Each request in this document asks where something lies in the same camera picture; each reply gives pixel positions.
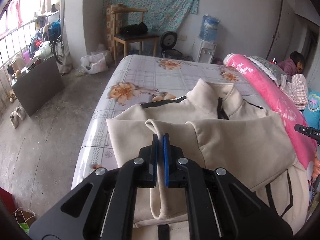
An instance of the pink blanket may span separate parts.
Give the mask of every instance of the pink blanket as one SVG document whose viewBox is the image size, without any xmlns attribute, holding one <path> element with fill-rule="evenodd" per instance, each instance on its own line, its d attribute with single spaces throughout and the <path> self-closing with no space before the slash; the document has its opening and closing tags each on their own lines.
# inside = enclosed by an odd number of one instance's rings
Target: pink blanket
<svg viewBox="0 0 320 240">
<path fill-rule="evenodd" d="M 284 123 L 285 130 L 292 142 L 300 163 L 307 170 L 308 178 L 312 174 L 312 166 L 316 152 L 316 141 L 294 130 L 295 124 L 307 126 L 302 113 L 295 104 L 280 91 L 279 88 L 263 72 L 246 57 L 230 54 L 224 63 L 236 68 L 247 81 L 264 98 L 270 108 L 278 112 Z"/>
</svg>

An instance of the concrete floor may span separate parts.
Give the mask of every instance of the concrete floor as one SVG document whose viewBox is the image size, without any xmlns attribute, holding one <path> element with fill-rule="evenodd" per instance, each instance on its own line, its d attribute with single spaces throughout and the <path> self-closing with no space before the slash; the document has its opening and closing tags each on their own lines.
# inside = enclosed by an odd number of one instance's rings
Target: concrete floor
<svg viewBox="0 0 320 240">
<path fill-rule="evenodd" d="M 0 187 L 11 192 L 17 207 L 43 215 L 70 191 L 78 153 L 99 98 L 114 68 L 94 75 L 62 77 L 65 89 L 17 129 L 9 103 L 0 116 Z"/>
</svg>

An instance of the blue water jug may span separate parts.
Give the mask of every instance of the blue water jug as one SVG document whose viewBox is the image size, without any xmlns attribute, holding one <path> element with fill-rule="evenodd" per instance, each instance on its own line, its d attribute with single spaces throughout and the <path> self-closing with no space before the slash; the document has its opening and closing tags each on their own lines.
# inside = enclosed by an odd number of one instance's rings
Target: blue water jug
<svg viewBox="0 0 320 240">
<path fill-rule="evenodd" d="M 208 14 L 204 15 L 199 38 L 203 41 L 213 42 L 217 36 L 219 22 L 220 20 L 217 17 L 212 17 Z"/>
</svg>

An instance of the floral bedsheet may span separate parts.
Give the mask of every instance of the floral bedsheet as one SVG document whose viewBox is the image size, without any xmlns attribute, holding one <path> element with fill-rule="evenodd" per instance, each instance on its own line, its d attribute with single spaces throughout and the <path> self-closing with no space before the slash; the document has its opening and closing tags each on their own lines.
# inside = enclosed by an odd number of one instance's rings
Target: floral bedsheet
<svg viewBox="0 0 320 240">
<path fill-rule="evenodd" d="M 93 113 L 79 152 L 72 188 L 101 164 L 117 168 L 107 118 L 113 118 L 134 104 L 179 98 L 196 85 L 234 82 L 248 102 L 269 108 L 259 93 L 234 68 L 189 61 L 130 55 L 116 68 Z"/>
</svg>

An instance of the checkered cloth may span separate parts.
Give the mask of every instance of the checkered cloth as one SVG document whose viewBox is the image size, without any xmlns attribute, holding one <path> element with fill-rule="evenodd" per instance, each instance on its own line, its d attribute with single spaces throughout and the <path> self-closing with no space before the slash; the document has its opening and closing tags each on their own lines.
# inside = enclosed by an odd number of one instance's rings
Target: checkered cloth
<svg viewBox="0 0 320 240">
<path fill-rule="evenodd" d="M 299 110 L 304 110 L 308 104 L 308 86 L 304 75 L 295 74 L 292 82 L 286 81 L 286 76 L 282 75 L 280 90 L 295 103 Z"/>
</svg>

